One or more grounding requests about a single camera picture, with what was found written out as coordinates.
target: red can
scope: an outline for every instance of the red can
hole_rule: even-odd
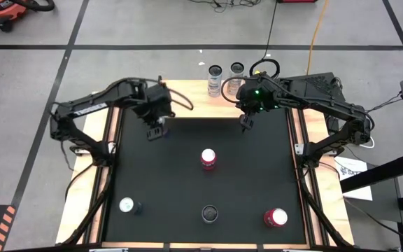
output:
[[[282,227],[288,220],[287,213],[282,209],[268,210],[264,214],[264,222],[267,226]]]
[[[215,167],[215,161],[217,157],[215,156],[214,150],[206,149],[201,153],[201,165],[203,165],[203,169],[212,170]]]

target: black table surface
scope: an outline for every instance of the black table surface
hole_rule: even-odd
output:
[[[242,134],[238,119],[167,119],[169,133],[149,142],[131,111],[122,121],[105,242],[305,244],[288,121],[284,109],[255,116]],[[205,148],[217,155],[202,169]],[[121,212],[124,197],[142,203],[139,216]],[[205,224],[202,209],[219,210]],[[283,227],[268,228],[264,212],[282,208]]]

